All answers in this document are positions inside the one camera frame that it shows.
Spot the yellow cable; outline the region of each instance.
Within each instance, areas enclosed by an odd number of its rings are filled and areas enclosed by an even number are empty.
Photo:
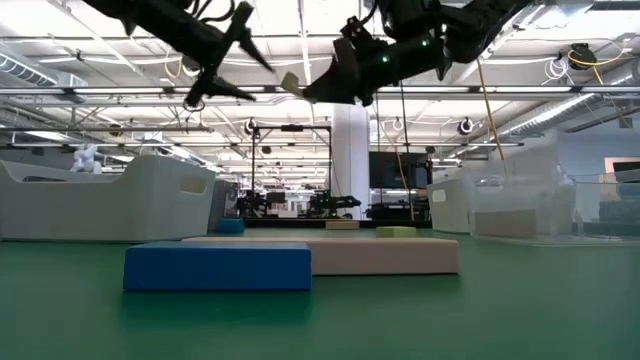
[[[167,51],[167,55],[165,56],[165,62],[164,62],[164,71],[167,73],[167,76],[169,76],[172,79],[177,78],[178,76],[180,76],[180,74],[182,73],[182,56],[180,56],[180,60],[178,61],[178,73],[173,74],[171,73],[171,71],[169,71],[169,65],[167,63],[167,59],[169,59],[169,51]]]
[[[396,156],[398,157],[398,165],[400,166],[400,177],[402,177],[402,185],[404,185],[404,190],[407,192],[407,196],[409,196],[409,192],[411,189],[407,186],[407,181],[404,178],[404,171],[402,171],[402,160],[400,159],[400,154],[398,153],[398,147],[394,147],[396,150]],[[409,202],[409,211],[411,211],[411,221],[415,221],[415,216],[413,215],[413,203]]]
[[[484,94],[484,103],[487,106],[487,115],[489,116],[489,123],[491,123],[491,131],[493,132],[493,137],[496,139],[496,144],[498,145],[498,151],[500,152],[500,159],[504,161],[504,152],[502,151],[500,136],[498,136],[498,129],[496,129],[496,123],[495,121],[493,121],[493,112],[491,111],[491,105],[489,104],[489,95],[487,94],[487,86],[484,78],[484,71],[482,70],[482,63],[480,63],[480,59],[477,59],[476,61],[478,62],[478,71],[480,72],[480,82],[482,83],[482,92]]]
[[[622,55],[624,55],[624,50],[620,52],[620,54],[618,54],[618,56],[614,57],[613,59],[609,59],[607,61],[603,61],[603,62],[599,62],[599,63],[590,63],[590,62],[585,62],[585,61],[580,61],[580,60],[576,60],[574,59],[571,54],[573,54],[575,51],[571,50],[569,51],[569,53],[567,54],[567,57],[569,58],[569,60],[573,61],[576,64],[580,64],[580,65],[585,65],[585,66],[602,66],[602,65],[607,65],[607,64],[611,64],[614,61],[620,60],[620,58],[622,57]]]
[[[600,83],[600,85],[604,85],[604,81],[602,81],[602,76],[600,76],[600,71],[598,71],[597,66],[593,67],[593,72],[596,73],[596,78],[598,79],[598,82]],[[624,118],[624,116],[622,116],[622,113],[620,113],[620,108],[618,108],[618,105],[616,104],[616,102],[613,101],[613,99],[609,99],[609,100],[611,101],[613,108],[616,110],[616,114],[618,115],[620,120],[622,120],[622,122],[624,122],[624,124],[627,125],[627,128],[631,129],[631,131],[633,131],[634,134],[640,136],[640,134],[638,134],[636,129],[633,128],[633,125],[630,124],[629,121]]]

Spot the green foam block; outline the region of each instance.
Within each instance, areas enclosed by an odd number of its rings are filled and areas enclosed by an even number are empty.
[[[416,228],[406,226],[380,226],[376,228],[376,236],[381,238],[416,237]]]

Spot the white robot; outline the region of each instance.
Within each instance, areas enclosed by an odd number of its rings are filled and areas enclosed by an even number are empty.
[[[90,174],[102,174],[102,165],[94,160],[98,151],[95,144],[82,144],[73,153],[73,172],[87,172]]]

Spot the spotlight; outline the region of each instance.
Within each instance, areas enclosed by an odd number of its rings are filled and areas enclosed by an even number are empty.
[[[471,121],[468,117],[464,118],[464,120],[462,120],[460,124],[458,124],[458,134],[462,136],[467,136],[471,134],[472,131],[473,131],[473,121]]]
[[[400,121],[400,118],[396,118],[396,121],[393,122],[393,130],[401,131],[404,129],[404,124]]]

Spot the clear plastic panel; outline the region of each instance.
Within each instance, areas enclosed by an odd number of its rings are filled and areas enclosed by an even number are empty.
[[[467,174],[473,236],[556,244],[640,240],[640,171],[570,177],[548,159],[529,161]]]
[[[584,238],[640,239],[640,184],[576,184],[576,222]]]

